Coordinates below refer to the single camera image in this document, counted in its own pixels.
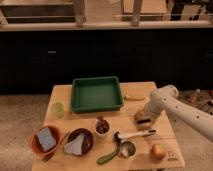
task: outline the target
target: green tray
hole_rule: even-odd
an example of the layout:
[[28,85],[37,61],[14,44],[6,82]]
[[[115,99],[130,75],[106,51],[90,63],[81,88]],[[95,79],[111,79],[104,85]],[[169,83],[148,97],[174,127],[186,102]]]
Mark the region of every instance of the green tray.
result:
[[123,106],[117,77],[74,79],[71,107],[75,113],[114,111]]

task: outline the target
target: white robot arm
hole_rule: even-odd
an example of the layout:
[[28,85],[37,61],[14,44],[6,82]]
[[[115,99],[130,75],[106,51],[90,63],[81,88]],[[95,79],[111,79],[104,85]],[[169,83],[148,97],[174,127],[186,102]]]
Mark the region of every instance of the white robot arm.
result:
[[162,110],[165,110],[179,117],[213,142],[213,116],[181,103],[177,100],[178,95],[177,88],[172,85],[156,89],[150,94],[151,100],[145,105],[144,111],[157,117]]

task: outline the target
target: red bowl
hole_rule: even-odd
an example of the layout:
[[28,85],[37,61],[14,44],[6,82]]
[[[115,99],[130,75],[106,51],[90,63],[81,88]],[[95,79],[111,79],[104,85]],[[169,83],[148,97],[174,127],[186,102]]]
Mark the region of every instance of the red bowl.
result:
[[[39,143],[38,137],[36,135],[39,131],[41,131],[44,128],[49,128],[50,131],[51,131],[51,134],[53,135],[53,137],[56,140],[56,145],[53,148],[51,148],[50,150],[46,151],[46,152],[43,151],[43,149],[42,149],[42,147],[41,147],[41,145]],[[33,133],[31,135],[30,139],[28,140],[28,144],[29,144],[31,150],[35,154],[44,157],[44,156],[46,156],[48,154],[53,153],[59,147],[59,145],[60,145],[60,138],[61,138],[61,133],[60,133],[60,130],[56,126],[45,125],[45,126],[43,126],[42,128],[40,128],[39,130],[37,130],[35,133]]]

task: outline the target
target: wooden surface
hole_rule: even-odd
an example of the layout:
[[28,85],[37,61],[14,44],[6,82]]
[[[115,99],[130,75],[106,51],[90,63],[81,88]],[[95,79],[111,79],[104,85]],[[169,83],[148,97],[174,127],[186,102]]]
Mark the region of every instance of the wooden surface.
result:
[[[123,0],[124,12],[132,13],[133,0]],[[166,0],[143,0],[141,13],[143,14],[164,14],[167,13]]]
[[[175,139],[174,132],[165,112],[162,112],[158,120],[153,125],[157,130],[156,135],[149,137],[135,137],[131,141],[136,145],[136,154],[124,159],[115,157],[109,163],[99,166],[96,164],[98,157],[113,151],[113,134],[119,132],[137,131],[133,116],[137,110],[142,108],[149,100],[149,94],[155,89],[153,82],[141,83],[121,83],[122,94],[137,95],[145,97],[144,101],[124,101],[124,107],[116,112],[98,112],[90,114],[74,114],[70,111],[71,85],[59,85],[53,88],[50,103],[47,109],[44,125],[52,124],[58,126],[62,134],[84,127],[93,132],[93,124],[97,116],[104,115],[105,119],[111,124],[110,133],[106,138],[100,139],[94,135],[94,146],[92,150],[82,157],[65,155],[62,152],[63,145],[56,151],[56,154],[46,163],[39,157],[35,157],[32,167],[33,171],[58,171],[58,170],[138,170],[153,168],[173,168],[184,167],[184,160]],[[64,105],[65,115],[63,118],[56,118],[50,112],[53,103],[61,102]],[[167,150],[167,156],[160,162],[150,159],[149,150],[153,143],[163,143]]]

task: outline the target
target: gray floor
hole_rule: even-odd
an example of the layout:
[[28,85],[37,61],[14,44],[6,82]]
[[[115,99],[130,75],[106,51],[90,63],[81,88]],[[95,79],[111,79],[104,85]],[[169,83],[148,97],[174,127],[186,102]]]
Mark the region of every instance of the gray floor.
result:
[[[0,171],[29,171],[33,154],[27,145],[29,135],[39,128],[49,101],[49,95],[0,96]],[[210,97],[201,92],[201,105]],[[169,115],[181,147],[186,167],[171,171],[211,171],[213,144]]]

